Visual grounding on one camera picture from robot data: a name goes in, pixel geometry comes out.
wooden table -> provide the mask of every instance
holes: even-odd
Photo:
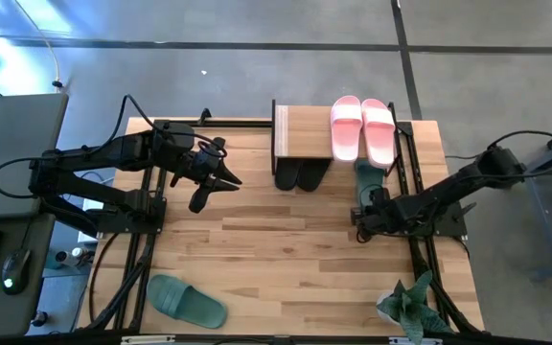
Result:
[[[295,120],[288,119],[292,128]],[[434,121],[412,125],[427,187],[448,175],[440,133]],[[127,133],[148,128],[142,119],[134,118]],[[276,132],[282,129],[282,125],[276,127]],[[413,283],[408,243],[386,237],[357,243],[349,219],[349,210],[357,203],[351,165],[332,164],[313,193],[283,192],[274,187],[270,170],[269,128],[195,131],[227,140],[225,163],[243,185],[237,192],[212,194],[199,215],[187,209],[196,188],[193,183],[181,180],[175,189],[166,189],[166,225],[157,238],[150,274],[174,275],[194,285],[227,305],[229,316],[222,328],[208,330],[173,320],[147,301],[142,334],[402,334],[399,326],[379,319],[376,300],[398,280],[406,286]],[[307,137],[304,143],[316,143],[312,135],[318,134],[309,134],[316,131],[302,132]],[[302,139],[289,135],[288,154],[298,140]],[[277,141],[277,155],[284,156],[279,145]],[[385,181],[392,196],[400,193],[397,178],[392,173]],[[141,179],[141,172],[116,172],[114,186],[139,188]],[[121,284],[128,241],[129,236],[119,236],[105,254],[95,288],[96,312]],[[473,325],[482,329],[466,252],[451,239],[435,241],[446,291]],[[134,295],[135,290],[127,304],[127,320]],[[88,324],[86,300],[79,326]]]

slipper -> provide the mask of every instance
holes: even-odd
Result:
[[[355,162],[359,155],[359,132],[363,126],[361,104],[355,96],[344,96],[332,107],[332,153],[340,162]]]
[[[297,187],[306,192],[314,192],[331,164],[331,159],[306,159],[297,175]]]
[[[149,281],[147,296],[152,306],[171,318],[216,329],[227,319],[227,308],[175,277],[155,275]]]
[[[373,99],[363,101],[361,112],[368,160],[375,168],[389,169],[395,158],[391,112],[381,101]]]
[[[359,207],[364,209],[366,206],[372,206],[370,193],[382,187],[384,170],[372,167],[367,159],[358,159],[355,162],[355,176]]]
[[[290,191],[295,188],[297,175],[304,163],[302,158],[278,158],[276,161],[276,174],[274,184],[281,191]]]

gray floor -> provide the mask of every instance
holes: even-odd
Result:
[[[28,12],[48,35],[58,37],[397,43],[388,0],[31,3],[40,6],[28,5]],[[401,3],[410,44],[552,46],[552,1]],[[16,8],[0,7],[1,35],[36,36]],[[125,93],[134,95],[150,116],[197,116],[210,107],[215,116],[267,117],[273,98],[279,104],[327,105],[341,95],[355,94],[394,101],[401,118],[411,117],[400,54],[394,52],[83,48],[56,52],[61,79],[71,95],[58,143],[62,149],[100,143],[111,130]],[[423,118],[439,122],[447,154],[478,153],[516,129],[552,131],[552,55],[412,54],[411,60]],[[45,48],[12,47],[0,40],[0,91],[49,92],[53,77]],[[132,110],[127,113],[136,115]],[[527,161],[545,142],[526,136],[504,146]],[[455,172],[464,164],[449,161],[449,168]],[[478,202],[466,220],[487,330],[552,340],[552,280],[529,279],[534,269],[549,264],[548,248],[524,186],[507,193],[480,191],[466,201]]]

computer mouse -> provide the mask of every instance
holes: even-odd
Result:
[[[29,282],[29,261],[31,250],[14,250],[6,260],[1,271],[1,287],[8,295],[22,292]]]

green plant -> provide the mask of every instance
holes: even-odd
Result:
[[[391,316],[402,326],[406,336],[415,345],[420,345],[425,331],[436,333],[453,333],[436,310],[425,305],[426,290],[431,283],[431,271],[425,272],[413,287],[405,289],[398,281],[393,294],[379,304],[379,311]]]

